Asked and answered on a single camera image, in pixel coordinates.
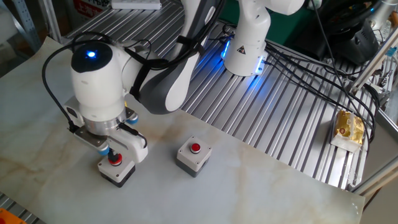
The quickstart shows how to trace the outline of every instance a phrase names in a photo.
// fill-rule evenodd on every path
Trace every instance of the metal rod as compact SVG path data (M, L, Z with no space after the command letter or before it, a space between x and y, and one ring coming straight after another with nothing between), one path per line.
M377 189L386 185L389 181L398 175L398 156L393 158L382 169L373 174L369 179L362 182L351 191L359 195L368 195L375 192Z
M54 7L52 5L52 0L39 0L39 4L42 9L42 14L44 17L44 21L47 25L50 37L53 38L58 43L62 44L61 32L58 26L58 21L55 15Z
M387 51L398 43L398 29L390 35L390 37L385 41L385 43L380 48L379 52L374 56L374 58L366 66L365 70L358 76L358 78L353 82L351 86L351 91L356 93L362 88L362 86L367 82L369 77L378 68L379 64L384 60Z
M40 41L39 35L37 34L35 25L32 21L32 17L30 16L29 10L26 6L24 0L12 0L19 17L21 18L22 24L24 25L24 30L26 33L26 41L32 48L34 52L37 52L42 46L42 42Z
M7 8L7 6L5 5L5 3L2 0L0 0L0 8L10 12L10 10ZM12 13L11 13L11 16L12 16L12 20L14 21L14 25L17 28L18 32L23 36L23 38L29 44L29 47L31 47L31 49L34 52L36 52L38 50L38 48L37 48L36 44L34 43L34 41L32 40L32 38L26 33L25 29L21 26L21 24L14 17L14 15L12 15Z

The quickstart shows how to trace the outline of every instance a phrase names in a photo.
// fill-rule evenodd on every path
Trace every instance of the food package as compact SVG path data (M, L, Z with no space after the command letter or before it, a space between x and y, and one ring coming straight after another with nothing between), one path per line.
M353 153L361 148L363 144L364 124L362 119L353 113L343 110L339 111L333 131L330 144Z

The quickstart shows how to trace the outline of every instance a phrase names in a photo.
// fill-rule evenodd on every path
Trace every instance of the blue ring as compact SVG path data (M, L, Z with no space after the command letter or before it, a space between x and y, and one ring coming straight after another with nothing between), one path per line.
M106 155L108 155L109 150L110 150L110 148L107 147L107 148L106 148L105 150L103 150L103 151L98 151L98 153L99 153L101 156L106 156Z

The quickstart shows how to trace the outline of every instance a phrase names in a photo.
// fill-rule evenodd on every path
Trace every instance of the red button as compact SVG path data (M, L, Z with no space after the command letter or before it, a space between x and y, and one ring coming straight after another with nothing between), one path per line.
M191 146L191 152L193 153L199 153L200 151L200 145L198 143L195 143Z

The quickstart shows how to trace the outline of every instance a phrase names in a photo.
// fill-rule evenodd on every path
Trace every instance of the marble surface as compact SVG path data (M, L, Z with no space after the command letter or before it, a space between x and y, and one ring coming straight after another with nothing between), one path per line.
M101 156L67 131L41 81L47 39L0 78L0 191L46 223L359 223L364 198L323 184L183 112L149 114L133 97L149 155L121 189L105 181ZM73 95L70 52L55 57L49 85ZM191 136L213 147L194 179L175 165Z

